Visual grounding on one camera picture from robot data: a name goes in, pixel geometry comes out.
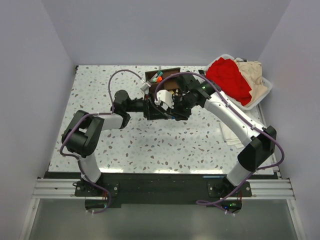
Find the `white green-capped pen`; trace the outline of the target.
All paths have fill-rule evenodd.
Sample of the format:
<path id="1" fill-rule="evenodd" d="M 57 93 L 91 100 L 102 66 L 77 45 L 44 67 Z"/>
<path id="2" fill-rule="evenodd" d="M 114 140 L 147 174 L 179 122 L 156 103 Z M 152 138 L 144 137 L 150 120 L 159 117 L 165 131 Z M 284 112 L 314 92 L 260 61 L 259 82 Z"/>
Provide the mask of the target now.
<path id="1" fill-rule="evenodd" d="M 159 73 L 157 72 L 155 75 L 153 75 L 150 79 L 151 82 L 154 81 L 154 79 L 156 79 L 159 76 Z"/>

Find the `blue pen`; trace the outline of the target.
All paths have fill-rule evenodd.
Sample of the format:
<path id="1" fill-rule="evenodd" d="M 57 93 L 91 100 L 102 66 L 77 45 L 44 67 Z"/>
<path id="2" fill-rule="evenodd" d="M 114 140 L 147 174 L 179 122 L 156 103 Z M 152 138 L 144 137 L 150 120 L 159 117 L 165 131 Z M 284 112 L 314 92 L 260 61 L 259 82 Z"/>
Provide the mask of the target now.
<path id="1" fill-rule="evenodd" d="M 223 179 L 224 175 L 204 175 L 202 176 L 203 179 Z"/>

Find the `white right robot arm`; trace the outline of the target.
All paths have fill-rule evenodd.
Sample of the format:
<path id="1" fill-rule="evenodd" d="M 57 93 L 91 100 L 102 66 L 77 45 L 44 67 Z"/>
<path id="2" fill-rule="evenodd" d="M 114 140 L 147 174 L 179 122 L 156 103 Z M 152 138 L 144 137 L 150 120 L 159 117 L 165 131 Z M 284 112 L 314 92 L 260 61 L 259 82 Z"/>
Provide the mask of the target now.
<path id="1" fill-rule="evenodd" d="M 171 115 L 189 111 L 200 106 L 218 117 L 244 145 L 244 149 L 237 156 L 237 163 L 227 174 L 223 183 L 223 192 L 230 197 L 235 196 L 243 182 L 255 171 L 262 169 L 262 164 L 274 153 L 277 144 L 277 131 L 272 127 L 265 127 L 247 116 L 218 86 L 208 79 L 199 82 L 199 74 L 194 72 L 179 72 L 170 75 L 175 79 L 182 95 L 172 98 L 169 105 Z"/>

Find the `brown wooden desk organizer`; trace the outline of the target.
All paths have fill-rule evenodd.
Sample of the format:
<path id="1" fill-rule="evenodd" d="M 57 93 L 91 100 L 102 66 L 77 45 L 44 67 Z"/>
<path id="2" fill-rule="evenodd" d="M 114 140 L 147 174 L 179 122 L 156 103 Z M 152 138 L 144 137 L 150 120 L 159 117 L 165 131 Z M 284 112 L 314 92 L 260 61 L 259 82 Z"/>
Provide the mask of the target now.
<path id="1" fill-rule="evenodd" d="M 162 83 L 165 78 L 173 74 L 179 73 L 180 71 L 181 71 L 180 67 L 161 69 L 161 72 L 163 72 L 163 75 L 161 76 L 162 81 L 155 82 L 155 83 L 151 83 L 150 80 L 151 80 L 151 77 L 158 72 L 158 70 L 146 71 L 144 73 L 145 80 L 151 83 L 151 87 L 149 88 L 148 93 L 151 93 L 154 96 L 157 86 L 160 83 Z M 181 95 L 182 91 L 176 82 L 177 79 L 178 79 L 177 77 L 170 78 L 169 80 L 167 80 L 161 85 L 160 90 L 174 91 L 175 92 L 174 94 Z"/>

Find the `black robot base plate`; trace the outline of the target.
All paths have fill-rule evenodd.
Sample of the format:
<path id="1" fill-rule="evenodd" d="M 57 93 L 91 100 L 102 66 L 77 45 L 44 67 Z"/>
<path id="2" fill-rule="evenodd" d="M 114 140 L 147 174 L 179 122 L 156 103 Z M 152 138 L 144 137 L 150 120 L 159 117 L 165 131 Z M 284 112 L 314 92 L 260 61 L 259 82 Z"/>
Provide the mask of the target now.
<path id="1" fill-rule="evenodd" d="M 249 182 L 236 192 L 227 178 L 205 179 L 201 174 L 174 173 L 102 173 L 91 184 L 79 173 L 46 172 L 45 180 L 70 181 L 73 196 L 85 198 L 88 212 L 100 213 L 122 205 L 194 205 L 198 200 L 220 201 L 223 210 L 235 213 L 242 208 L 242 199 L 251 197 Z"/>

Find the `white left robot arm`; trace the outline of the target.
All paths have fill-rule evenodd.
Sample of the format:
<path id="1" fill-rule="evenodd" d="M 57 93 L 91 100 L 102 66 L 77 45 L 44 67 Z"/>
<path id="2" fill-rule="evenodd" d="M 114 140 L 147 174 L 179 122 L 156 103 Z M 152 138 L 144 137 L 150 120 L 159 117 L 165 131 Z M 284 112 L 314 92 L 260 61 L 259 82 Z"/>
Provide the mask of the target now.
<path id="1" fill-rule="evenodd" d="M 92 196 L 99 196 L 104 184 L 99 181 L 101 171 L 95 157 L 95 150 L 101 133 L 107 130 L 125 128 L 131 116 L 129 113 L 143 113 L 148 120 L 167 119 L 169 114 L 163 109 L 174 108 L 173 96 L 168 90 L 156 94 L 146 94 L 143 98 L 131 99 L 128 92 L 119 90 L 114 95 L 110 112 L 88 113 L 78 110 L 61 137 L 60 154 L 76 159 L 81 178 L 87 182 L 86 191 Z"/>

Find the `orange highlighter marker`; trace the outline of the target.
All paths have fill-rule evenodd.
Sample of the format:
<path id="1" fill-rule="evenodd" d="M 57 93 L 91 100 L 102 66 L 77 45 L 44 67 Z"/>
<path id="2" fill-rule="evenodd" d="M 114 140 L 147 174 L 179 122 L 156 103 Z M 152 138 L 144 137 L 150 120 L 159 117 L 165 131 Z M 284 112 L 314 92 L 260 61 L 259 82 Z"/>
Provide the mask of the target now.
<path id="1" fill-rule="evenodd" d="M 156 82 L 159 83 L 159 82 L 161 82 L 162 80 L 163 80 L 163 78 L 160 76 L 160 77 L 157 78 Z"/>

